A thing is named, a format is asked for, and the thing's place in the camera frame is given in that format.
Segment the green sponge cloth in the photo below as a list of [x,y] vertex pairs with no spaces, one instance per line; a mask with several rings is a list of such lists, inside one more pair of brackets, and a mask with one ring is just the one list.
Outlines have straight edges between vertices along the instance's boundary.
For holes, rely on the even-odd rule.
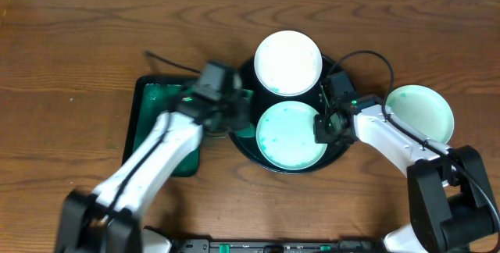
[[[253,91],[248,89],[243,89],[241,96],[245,100],[244,111],[250,116],[252,110],[251,103],[252,103]],[[242,138],[255,137],[255,125],[251,122],[250,117],[248,117],[248,123],[245,124],[242,129],[235,130],[234,133],[237,137],[242,137]]]

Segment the teal plate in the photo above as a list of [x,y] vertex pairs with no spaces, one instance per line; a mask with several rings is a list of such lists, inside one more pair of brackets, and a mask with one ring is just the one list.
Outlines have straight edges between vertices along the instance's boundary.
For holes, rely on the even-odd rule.
[[279,102],[260,117],[256,128],[259,150],[272,165],[295,171],[316,164],[327,150],[317,144],[313,130],[318,112],[297,101]]
[[421,85],[405,85],[393,90],[387,105],[394,114],[431,139],[447,144],[455,119],[450,105],[436,91]]

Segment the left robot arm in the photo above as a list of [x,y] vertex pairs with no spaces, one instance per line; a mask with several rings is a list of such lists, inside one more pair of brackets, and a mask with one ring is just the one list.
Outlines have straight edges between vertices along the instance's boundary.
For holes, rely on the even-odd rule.
[[206,131],[249,125],[246,90],[204,98],[192,90],[173,96],[130,158],[90,194],[71,191],[64,201],[57,252],[170,252],[168,237],[145,229],[150,204],[177,166],[198,149]]

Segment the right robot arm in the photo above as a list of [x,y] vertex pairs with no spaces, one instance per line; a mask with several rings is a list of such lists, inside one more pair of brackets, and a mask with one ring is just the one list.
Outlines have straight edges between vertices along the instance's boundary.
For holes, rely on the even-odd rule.
[[406,177],[410,223],[387,234],[389,252],[465,251],[499,232],[499,211],[483,161],[470,146],[451,148],[404,124],[374,95],[338,98],[313,118],[321,144],[368,144]]

